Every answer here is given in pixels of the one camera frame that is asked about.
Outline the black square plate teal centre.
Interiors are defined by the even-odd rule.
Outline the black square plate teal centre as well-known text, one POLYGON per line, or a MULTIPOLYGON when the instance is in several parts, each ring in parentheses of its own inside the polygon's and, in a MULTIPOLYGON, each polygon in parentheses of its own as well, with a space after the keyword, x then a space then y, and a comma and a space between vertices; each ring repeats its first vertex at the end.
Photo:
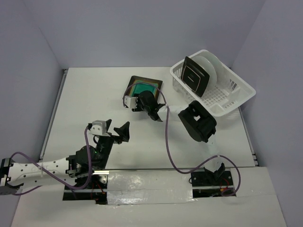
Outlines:
POLYGON ((149 79, 139 76, 131 76, 129 84, 123 95, 123 99, 124 96, 134 97, 135 94, 139 94, 145 90, 148 90, 154 94, 155 99, 158 102, 158 98, 160 95, 159 90, 161 89, 162 83, 163 83, 162 80, 149 79))

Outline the black square plate orange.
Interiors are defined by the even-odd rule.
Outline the black square plate orange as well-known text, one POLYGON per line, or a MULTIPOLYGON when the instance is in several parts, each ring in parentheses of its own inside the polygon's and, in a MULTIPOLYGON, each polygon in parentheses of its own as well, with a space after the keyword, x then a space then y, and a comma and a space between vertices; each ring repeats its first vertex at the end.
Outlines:
POLYGON ((209 83, 210 75, 194 60, 184 58, 181 80, 198 96, 202 97, 209 83))

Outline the round white plate red teal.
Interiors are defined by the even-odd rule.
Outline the round white plate red teal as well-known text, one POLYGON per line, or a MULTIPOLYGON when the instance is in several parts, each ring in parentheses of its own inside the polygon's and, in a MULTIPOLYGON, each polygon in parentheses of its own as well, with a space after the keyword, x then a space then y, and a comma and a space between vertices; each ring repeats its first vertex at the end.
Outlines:
POLYGON ((195 56, 192 58, 192 60, 200 65, 209 75, 209 82, 207 84, 206 90, 213 89, 217 82, 217 74, 212 63, 203 56, 195 56))

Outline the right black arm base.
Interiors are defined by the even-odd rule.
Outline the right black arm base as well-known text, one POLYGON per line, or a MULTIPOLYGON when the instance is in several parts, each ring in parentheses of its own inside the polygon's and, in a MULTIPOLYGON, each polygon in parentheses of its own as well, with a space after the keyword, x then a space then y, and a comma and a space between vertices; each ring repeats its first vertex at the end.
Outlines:
POLYGON ((234 184, 230 170, 224 163, 214 173, 204 168, 204 171, 191 173, 188 182, 192 185, 193 198, 235 196, 234 184))

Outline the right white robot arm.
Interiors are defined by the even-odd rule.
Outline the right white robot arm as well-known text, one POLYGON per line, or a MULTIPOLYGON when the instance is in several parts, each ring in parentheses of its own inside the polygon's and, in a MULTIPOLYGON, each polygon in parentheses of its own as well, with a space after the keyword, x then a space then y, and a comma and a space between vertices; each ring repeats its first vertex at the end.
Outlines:
POLYGON ((133 97, 125 96, 123 103, 125 107, 130 108, 134 112, 143 111, 152 120, 165 122, 166 150, 169 161, 177 172, 189 174, 203 167, 209 184, 216 185, 222 180, 225 165, 218 155, 218 149, 215 144, 217 121, 198 101, 192 101, 188 106, 168 105, 166 102, 159 104, 151 91, 143 91, 133 97), (205 154, 207 159, 189 171, 181 171, 173 162, 168 140, 170 119, 180 121, 194 141, 206 144, 205 154))

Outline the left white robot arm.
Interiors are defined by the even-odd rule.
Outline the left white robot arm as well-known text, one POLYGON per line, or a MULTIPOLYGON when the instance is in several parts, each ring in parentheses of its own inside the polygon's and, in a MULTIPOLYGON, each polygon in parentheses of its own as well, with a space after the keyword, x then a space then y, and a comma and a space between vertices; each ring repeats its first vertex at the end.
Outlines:
POLYGON ((108 131, 111 120, 89 123, 84 131, 85 145, 74 155, 48 162, 36 162, 22 152, 28 162, 15 162, 13 157, 4 158, 0 165, 1 195, 20 196, 21 189, 29 192, 46 185, 62 183, 73 191, 89 188, 93 175, 106 175, 106 165, 112 146, 128 142, 130 123, 108 131))

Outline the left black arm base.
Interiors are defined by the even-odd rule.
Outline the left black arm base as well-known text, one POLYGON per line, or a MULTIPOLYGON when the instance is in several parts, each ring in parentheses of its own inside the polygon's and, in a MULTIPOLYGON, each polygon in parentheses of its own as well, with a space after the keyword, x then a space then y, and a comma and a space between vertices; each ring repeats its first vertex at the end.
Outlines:
POLYGON ((109 171, 94 171, 91 181, 84 189, 71 191, 65 186, 63 201, 94 201, 98 205, 107 205, 107 186, 109 171))

